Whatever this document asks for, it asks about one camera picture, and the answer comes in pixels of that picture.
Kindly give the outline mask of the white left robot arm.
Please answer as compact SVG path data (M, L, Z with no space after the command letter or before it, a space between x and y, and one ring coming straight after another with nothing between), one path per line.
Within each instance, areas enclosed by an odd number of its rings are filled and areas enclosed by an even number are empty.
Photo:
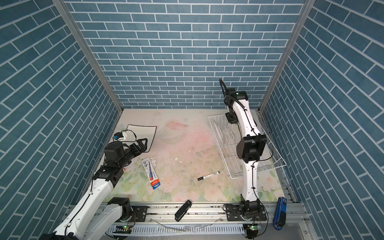
M104 211L94 218L103 200L114 189L132 159L147 151L148 139L138 139L131 145L120 141L104 149L105 162L92 177L85 195L66 219L42 240L99 240L113 223L130 220L133 210L128 198L114 197Z

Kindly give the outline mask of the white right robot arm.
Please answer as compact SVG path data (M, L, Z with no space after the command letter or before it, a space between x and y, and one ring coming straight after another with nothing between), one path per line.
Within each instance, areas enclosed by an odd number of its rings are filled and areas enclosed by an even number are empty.
M236 145L236 153L243 163L244 187L241 193L240 211L245 219L255 219L262 210L262 203L257 192L257 167L263 155L267 137L261 134L254 121L249 98L245 91L234 88L222 88L226 113L230 124L237 124L241 135Z

